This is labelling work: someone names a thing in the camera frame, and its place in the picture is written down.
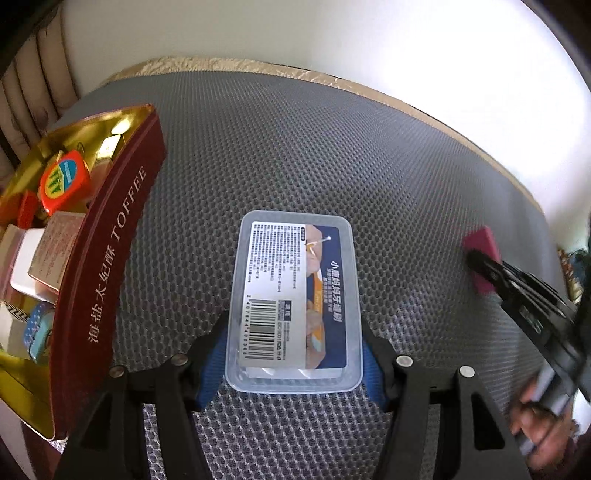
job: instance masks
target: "barcode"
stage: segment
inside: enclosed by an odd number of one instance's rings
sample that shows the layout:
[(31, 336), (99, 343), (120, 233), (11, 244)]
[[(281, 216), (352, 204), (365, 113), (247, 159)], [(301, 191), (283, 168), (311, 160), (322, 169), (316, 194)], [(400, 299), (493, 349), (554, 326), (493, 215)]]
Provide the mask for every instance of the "barcode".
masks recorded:
[(277, 334), (277, 302), (250, 300), (246, 305), (244, 358), (273, 360)]

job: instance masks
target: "gray textured mat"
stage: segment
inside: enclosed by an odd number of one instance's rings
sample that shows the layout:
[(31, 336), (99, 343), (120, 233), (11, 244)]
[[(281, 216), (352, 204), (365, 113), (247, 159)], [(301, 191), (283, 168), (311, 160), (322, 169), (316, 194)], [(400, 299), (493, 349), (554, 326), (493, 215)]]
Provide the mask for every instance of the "gray textured mat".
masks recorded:
[[(362, 312), (400, 352), (450, 370), (474, 366), (501, 408), (538, 367), (498, 299), (474, 293), (460, 241), (489, 225), (505, 260), (563, 293), (548, 227), (457, 141), (352, 93), (249, 73), (120, 80), (60, 124), (137, 103), (156, 106), (168, 157), (126, 264), (115, 362), (154, 367), (209, 330), (229, 307), (242, 216), (281, 209), (349, 220)], [(163, 478), (153, 409), (145, 415), (152, 474)], [(222, 384), (196, 415), (215, 478), (368, 478), (388, 422), (363, 387), (270, 396)], [(425, 477), (436, 424), (430, 432)]]

